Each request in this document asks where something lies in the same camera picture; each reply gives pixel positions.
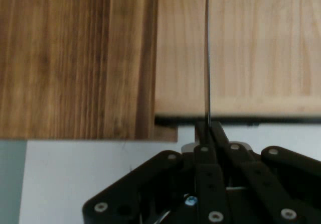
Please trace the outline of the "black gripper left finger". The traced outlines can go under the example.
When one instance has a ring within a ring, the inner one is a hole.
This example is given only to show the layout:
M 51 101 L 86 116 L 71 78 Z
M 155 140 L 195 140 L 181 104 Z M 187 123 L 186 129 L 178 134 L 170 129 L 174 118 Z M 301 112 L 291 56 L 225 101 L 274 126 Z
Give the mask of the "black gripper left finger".
M 167 211 L 176 223 L 229 223 L 220 166 L 228 139 L 219 122 L 195 129 L 192 152 L 162 151 L 144 162 L 84 204 L 85 223 L 153 223 Z

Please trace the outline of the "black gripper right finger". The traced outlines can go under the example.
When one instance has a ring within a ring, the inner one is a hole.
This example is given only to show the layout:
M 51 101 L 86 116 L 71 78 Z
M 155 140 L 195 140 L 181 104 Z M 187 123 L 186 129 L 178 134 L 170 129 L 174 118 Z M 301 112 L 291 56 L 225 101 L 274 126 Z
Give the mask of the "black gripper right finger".
M 320 223 L 320 161 L 270 146 L 231 143 L 211 123 L 212 210 L 228 223 Z

